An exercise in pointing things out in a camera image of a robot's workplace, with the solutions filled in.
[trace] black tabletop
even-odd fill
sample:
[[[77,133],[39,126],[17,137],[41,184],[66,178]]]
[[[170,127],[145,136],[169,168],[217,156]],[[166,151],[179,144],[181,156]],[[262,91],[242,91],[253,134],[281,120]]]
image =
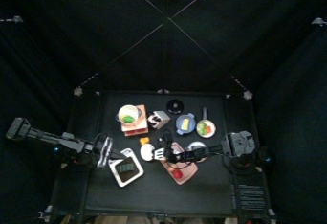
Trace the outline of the black tabletop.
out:
[[[207,107],[209,119],[218,130],[213,138],[203,139],[197,132],[187,135],[177,133],[177,118],[166,110],[167,103],[178,99],[185,104],[182,114],[193,113],[195,121],[202,120],[202,108]],[[150,133],[126,137],[122,125],[115,121],[119,108],[126,105],[145,104],[147,113],[165,111],[171,120],[162,129],[150,126]],[[150,137],[157,141],[170,129],[174,141],[182,147],[191,142],[218,145],[225,131],[223,97],[195,95],[154,95],[138,93],[102,93],[99,132],[107,133],[114,139],[114,147],[119,150],[131,148],[145,169],[145,174],[125,188],[119,187],[110,168],[95,169],[91,173],[86,200],[87,211],[97,213],[170,213],[230,215],[231,210],[231,177],[222,164],[222,156],[209,158],[198,164],[198,172],[189,182],[178,185],[159,161],[146,162],[141,158],[139,138]]]
[[[193,113],[197,122],[203,119],[203,107],[207,108],[209,120],[217,126],[217,133],[211,138],[202,138],[195,131],[183,136],[177,133],[179,115],[171,115],[166,109],[167,103],[174,99],[185,104],[182,115]],[[159,130],[150,126],[147,134],[126,137],[122,125],[115,120],[119,108],[126,104],[145,104],[147,113],[166,112],[171,118],[169,124]],[[106,133],[113,137],[117,149],[134,150],[145,169],[145,174],[125,188],[119,187],[110,168],[91,170],[86,184],[87,191],[82,191],[87,192],[82,203],[86,214],[165,213],[170,216],[209,217],[235,214],[233,177],[223,166],[222,156],[213,156],[203,163],[197,164],[198,172],[183,185],[177,184],[161,162],[146,162],[141,158],[139,138],[150,137],[151,143],[157,146],[158,138],[163,136],[167,129],[173,133],[174,141],[182,147],[187,147],[193,142],[203,142],[209,146],[219,145],[227,133],[242,130],[249,130],[257,139],[253,104],[241,96],[227,97],[218,94],[161,95],[145,92],[102,91],[83,94],[81,98],[77,98],[69,131],[87,140],[95,139],[99,133]]]

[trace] black curtain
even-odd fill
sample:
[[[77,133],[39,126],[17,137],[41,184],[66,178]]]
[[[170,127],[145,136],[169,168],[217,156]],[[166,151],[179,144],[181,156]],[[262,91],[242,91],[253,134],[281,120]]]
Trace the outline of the black curtain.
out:
[[[316,27],[261,85],[255,115],[275,157],[271,199],[286,223],[326,223],[327,28]]]
[[[2,10],[10,19],[14,11]],[[0,24],[0,222],[37,223],[50,203],[58,164],[53,148],[10,141],[15,117],[34,127],[62,133],[73,107],[74,89],[54,68],[23,25]]]

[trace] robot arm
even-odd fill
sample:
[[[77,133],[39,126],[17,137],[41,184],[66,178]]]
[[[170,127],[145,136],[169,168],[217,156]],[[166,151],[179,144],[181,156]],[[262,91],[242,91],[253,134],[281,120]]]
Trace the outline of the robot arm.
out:
[[[203,158],[223,153],[223,146],[207,146],[193,148],[191,151],[174,152],[171,148],[173,137],[170,131],[166,131],[165,135],[159,138],[159,144],[163,148],[155,151],[155,159],[166,159],[170,163],[177,164],[187,162],[198,162]]]
[[[110,137],[106,137],[106,139],[101,138],[97,142],[89,142],[67,132],[63,133],[63,136],[59,136],[34,128],[23,118],[15,118],[7,132],[7,138],[11,140],[30,138],[53,146],[63,146],[70,151],[67,160],[77,163],[83,164],[86,156],[95,155],[97,162],[93,162],[93,164],[97,164],[98,168],[106,166],[109,159],[126,159],[126,156],[113,148],[113,139]]]

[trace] white plate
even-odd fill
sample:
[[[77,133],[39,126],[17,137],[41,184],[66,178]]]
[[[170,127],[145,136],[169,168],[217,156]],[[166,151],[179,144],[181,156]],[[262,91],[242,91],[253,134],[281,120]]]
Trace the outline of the white plate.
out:
[[[141,147],[141,151],[139,151],[142,159],[145,159],[146,161],[154,160],[154,150],[155,147],[153,146],[153,144],[145,144]]]

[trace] pink object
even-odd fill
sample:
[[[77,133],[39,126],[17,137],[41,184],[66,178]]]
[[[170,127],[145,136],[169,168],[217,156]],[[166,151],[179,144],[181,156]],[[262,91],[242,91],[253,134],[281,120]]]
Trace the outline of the pink object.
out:
[[[183,152],[185,151],[183,148],[179,146],[178,143],[173,143],[171,148],[175,149],[179,152]],[[169,171],[169,163],[162,161],[162,164],[163,164],[165,168]],[[175,180],[175,182],[179,185],[182,185],[183,183],[186,183],[191,179],[191,177],[197,173],[198,166],[197,166],[195,163],[191,163],[190,165],[187,163],[177,163],[175,164],[175,168],[179,168],[179,170],[182,171],[182,173],[183,173],[182,178],[181,179],[175,179],[175,177],[173,175],[173,172],[169,171],[169,173],[170,173],[171,177],[173,177],[173,179]]]

